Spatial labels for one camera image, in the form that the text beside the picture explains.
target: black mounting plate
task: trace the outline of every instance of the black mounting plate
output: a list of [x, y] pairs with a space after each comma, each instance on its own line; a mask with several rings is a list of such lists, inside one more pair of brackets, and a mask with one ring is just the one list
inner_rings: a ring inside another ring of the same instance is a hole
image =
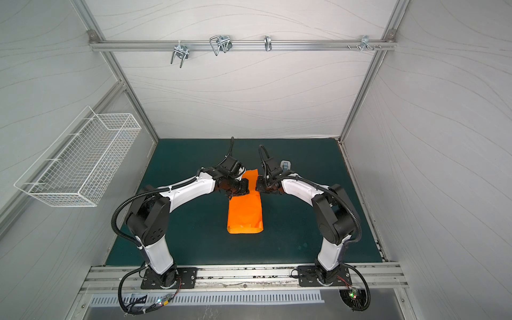
[[[322, 285], [315, 276], [315, 266], [298, 266], [298, 285], [301, 287], [346, 287], [345, 282], [338, 279], [332, 283], [330, 286]], [[348, 282], [350, 285], [352, 284], [352, 280], [350, 279], [349, 269], [347, 267], [340, 268], [337, 273], [343, 280]]]
[[[181, 289], [193, 289], [196, 285], [196, 275], [197, 268], [178, 268], [178, 276], [181, 278]], [[150, 289], [162, 289], [162, 290], [170, 290], [170, 289], [178, 289], [179, 283], [174, 283], [170, 288], [163, 289], [158, 286], [153, 278], [154, 274], [149, 272], [149, 269], [144, 273], [144, 278], [142, 279], [142, 284], [140, 285], [141, 289], [150, 290]]]

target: wire basket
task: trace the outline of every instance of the wire basket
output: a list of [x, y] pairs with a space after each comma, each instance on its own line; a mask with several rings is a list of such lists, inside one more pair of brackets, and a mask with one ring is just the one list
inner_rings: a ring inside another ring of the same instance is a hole
[[[73, 124], [79, 129], [66, 134]], [[130, 113], [87, 107], [14, 186], [52, 207], [95, 207], [140, 129]]]

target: orange fabric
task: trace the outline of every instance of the orange fabric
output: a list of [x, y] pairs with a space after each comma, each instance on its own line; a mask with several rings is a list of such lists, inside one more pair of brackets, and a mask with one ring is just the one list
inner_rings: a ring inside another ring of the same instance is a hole
[[229, 201], [227, 231], [229, 233], [258, 233], [263, 231], [260, 193], [256, 191], [258, 170], [248, 170], [242, 178], [249, 180], [249, 194]]

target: green work surface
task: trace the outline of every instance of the green work surface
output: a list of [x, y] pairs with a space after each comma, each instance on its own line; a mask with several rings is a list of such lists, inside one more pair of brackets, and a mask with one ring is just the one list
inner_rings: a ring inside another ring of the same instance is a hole
[[[334, 139], [235, 140], [233, 157], [247, 169], [262, 174], [258, 145], [271, 157], [291, 162], [291, 169], [318, 184], [340, 184], [361, 217], [362, 239], [345, 254], [346, 262], [381, 262], [354, 186]], [[162, 139], [141, 187], [170, 185], [216, 165], [224, 158], [229, 140]], [[165, 234], [169, 251], [178, 265], [312, 263], [320, 251], [322, 236], [313, 208], [291, 195], [261, 194], [264, 230], [256, 234], [227, 232], [229, 200], [219, 192], [200, 196], [175, 209]], [[126, 226], [123, 232], [129, 233]], [[142, 255], [133, 243], [118, 238], [106, 265], [140, 265]]]

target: metal vent grille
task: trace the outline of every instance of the metal vent grille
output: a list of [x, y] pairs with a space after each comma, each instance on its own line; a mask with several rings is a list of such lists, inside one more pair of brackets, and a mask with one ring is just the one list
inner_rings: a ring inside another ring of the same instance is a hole
[[[155, 303], [167, 292], [149, 293], [146, 305]], [[145, 295], [142, 293], [123, 296], [125, 304]], [[206, 305], [291, 305], [304, 303], [324, 303], [320, 290], [271, 290], [244, 292], [180, 292], [168, 305], [206, 306]], [[115, 293], [94, 294], [90, 307], [117, 307]]]

